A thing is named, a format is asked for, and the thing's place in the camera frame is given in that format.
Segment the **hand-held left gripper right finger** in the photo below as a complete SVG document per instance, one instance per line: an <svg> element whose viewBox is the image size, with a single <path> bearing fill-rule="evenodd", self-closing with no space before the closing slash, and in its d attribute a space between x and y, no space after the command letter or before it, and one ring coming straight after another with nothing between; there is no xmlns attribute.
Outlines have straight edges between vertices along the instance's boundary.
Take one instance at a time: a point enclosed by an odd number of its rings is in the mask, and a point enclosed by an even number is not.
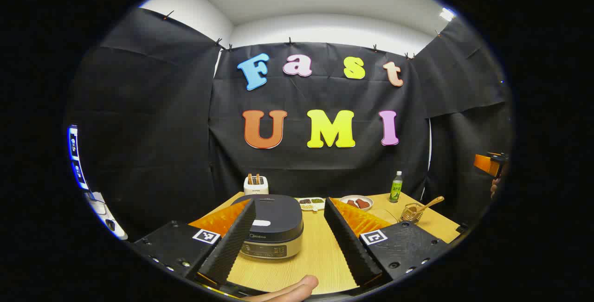
<svg viewBox="0 0 594 302"><path fill-rule="evenodd" d="M325 199L324 217L361 288L398 282L450 249L409 220L390 224L339 199Z"/></svg>

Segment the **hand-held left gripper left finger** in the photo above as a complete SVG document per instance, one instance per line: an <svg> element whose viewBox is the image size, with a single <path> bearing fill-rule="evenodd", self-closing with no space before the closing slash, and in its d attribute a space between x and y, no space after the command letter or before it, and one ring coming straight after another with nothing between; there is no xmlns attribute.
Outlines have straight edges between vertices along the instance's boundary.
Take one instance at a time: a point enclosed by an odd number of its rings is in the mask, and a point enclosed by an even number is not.
<svg viewBox="0 0 594 302"><path fill-rule="evenodd" d="M227 282L255 220L255 201L248 199L221 210L231 220L220 227L183 225L174 220L132 243L142 258L183 279L220 286Z"/></svg>

